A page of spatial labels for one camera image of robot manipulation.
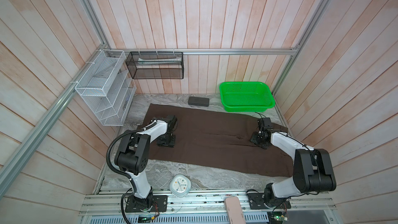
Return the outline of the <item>white alarm clock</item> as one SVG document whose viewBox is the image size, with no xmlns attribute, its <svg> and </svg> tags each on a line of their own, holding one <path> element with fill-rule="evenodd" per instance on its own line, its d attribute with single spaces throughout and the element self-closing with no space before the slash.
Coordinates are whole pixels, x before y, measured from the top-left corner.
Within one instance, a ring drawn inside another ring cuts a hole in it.
<svg viewBox="0 0 398 224">
<path fill-rule="evenodd" d="M 170 183 L 170 191 L 177 198 L 184 198 L 191 190 L 191 181 L 181 175 L 176 175 Z"/>
</svg>

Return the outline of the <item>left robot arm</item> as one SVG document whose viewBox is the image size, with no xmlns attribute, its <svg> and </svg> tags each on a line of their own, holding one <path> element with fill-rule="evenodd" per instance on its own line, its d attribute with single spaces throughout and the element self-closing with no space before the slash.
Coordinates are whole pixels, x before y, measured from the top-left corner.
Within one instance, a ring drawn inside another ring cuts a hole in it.
<svg viewBox="0 0 398 224">
<path fill-rule="evenodd" d="M 152 206 L 153 190 L 145 168 L 149 160 L 150 144 L 155 142 L 160 147 L 175 146 L 176 116 L 152 119 L 151 123 L 139 130 L 127 130 L 110 144 L 106 160 L 109 168 L 125 176 L 132 186 L 131 201 L 137 208 L 147 209 Z"/>
</svg>

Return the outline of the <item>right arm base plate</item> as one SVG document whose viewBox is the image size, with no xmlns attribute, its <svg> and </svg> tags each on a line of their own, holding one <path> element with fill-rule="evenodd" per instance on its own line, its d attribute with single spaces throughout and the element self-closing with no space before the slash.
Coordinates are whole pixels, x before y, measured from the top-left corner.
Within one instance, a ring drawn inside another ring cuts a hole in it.
<svg viewBox="0 0 398 224">
<path fill-rule="evenodd" d="M 259 193 L 257 191 L 246 192 L 248 197 L 250 209 L 290 209 L 291 204 L 289 199 L 281 198 L 271 198 L 268 199 L 264 193 Z"/>
</svg>

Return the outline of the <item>green plastic basket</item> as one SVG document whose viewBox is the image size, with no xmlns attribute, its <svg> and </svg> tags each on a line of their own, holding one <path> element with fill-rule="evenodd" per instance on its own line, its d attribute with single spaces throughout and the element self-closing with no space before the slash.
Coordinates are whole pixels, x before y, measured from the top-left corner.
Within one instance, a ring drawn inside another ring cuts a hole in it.
<svg viewBox="0 0 398 224">
<path fill-rule="evenodd" d="M 275 106 L 269 86 L 262 82 L 223 82 L 219 89 L 221 103 L 230 113 L 264 112 Z"/>
</svg>

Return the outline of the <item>pink flat device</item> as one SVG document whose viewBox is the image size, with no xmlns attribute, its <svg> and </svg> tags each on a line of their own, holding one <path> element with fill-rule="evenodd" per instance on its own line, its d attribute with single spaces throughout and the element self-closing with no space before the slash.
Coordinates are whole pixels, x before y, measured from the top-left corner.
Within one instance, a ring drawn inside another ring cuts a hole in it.
<svg viewBox="0 0 398 224">
<path fill-rule="evenodd" d="M 224 203 L 230 224 L 246 224 L 238 197 L 227 197 Z"/>
</svg>

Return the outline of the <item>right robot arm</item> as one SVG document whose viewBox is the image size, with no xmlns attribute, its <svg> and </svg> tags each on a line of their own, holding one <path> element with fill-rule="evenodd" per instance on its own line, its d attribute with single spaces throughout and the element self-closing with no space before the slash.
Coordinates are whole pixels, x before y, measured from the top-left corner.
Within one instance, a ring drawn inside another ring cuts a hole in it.
<svg viewBox="0 0 398 224">
<path fill-rule="evenodd" d="M 265 149 L 275 146 L 293 160 L 293 175 L 280 182 L 269 183 L 264 189 L 263 201 L 268 208 L 279 207 L 291 197 L 336 189 L 331 158 L 325 149 L 305 145 L 284 132 L 254 132 L 250 141 Z"/>
</svg>

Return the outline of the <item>brown trousers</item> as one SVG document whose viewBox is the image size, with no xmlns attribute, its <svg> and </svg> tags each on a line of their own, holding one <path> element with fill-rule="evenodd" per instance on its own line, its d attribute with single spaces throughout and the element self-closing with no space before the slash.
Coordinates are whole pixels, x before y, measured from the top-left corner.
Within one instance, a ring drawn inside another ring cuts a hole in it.
<svg viewBox="0 0 398 224">
<path fill-rule="evenodd" d="M 290 177 L 293 160 L 281 149 L 263 149 L 250 141 L 257 119 L 248 115 L 151 104 L 143 120 L 174 115 L 177 118 L 173 148 L 150 145 L 149 158 L 258 174 Z"/>
</svg>

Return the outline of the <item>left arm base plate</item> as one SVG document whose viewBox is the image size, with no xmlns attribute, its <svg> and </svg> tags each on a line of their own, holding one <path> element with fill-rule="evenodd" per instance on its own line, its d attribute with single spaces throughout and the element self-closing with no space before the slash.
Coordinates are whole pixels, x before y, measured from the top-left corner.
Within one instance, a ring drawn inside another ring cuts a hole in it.
<svg viewBox="0 0 398 224">
<path fill-rule="evenodd" d="M 135 196 L 128 196 L 126 198 L 124 211 L 127 213 L 165 212 L 167 210 L 167 195 L 150 195 L 146 199 L 137 198 Z"/>
</svg>

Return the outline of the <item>dark grey rectangular case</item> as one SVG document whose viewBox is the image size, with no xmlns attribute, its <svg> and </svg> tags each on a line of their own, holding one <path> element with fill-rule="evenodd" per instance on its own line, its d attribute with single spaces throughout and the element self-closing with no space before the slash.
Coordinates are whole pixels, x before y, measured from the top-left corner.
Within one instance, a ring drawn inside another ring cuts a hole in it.
<svg viewBox="0 0 398 224">
<path fill-rule="evenodd" d="M 209 102 L 210 99 L 205 97 L 190 96 L 188 99 L 188 104 L 191 106 L 209 107 Z"/>
</svg>

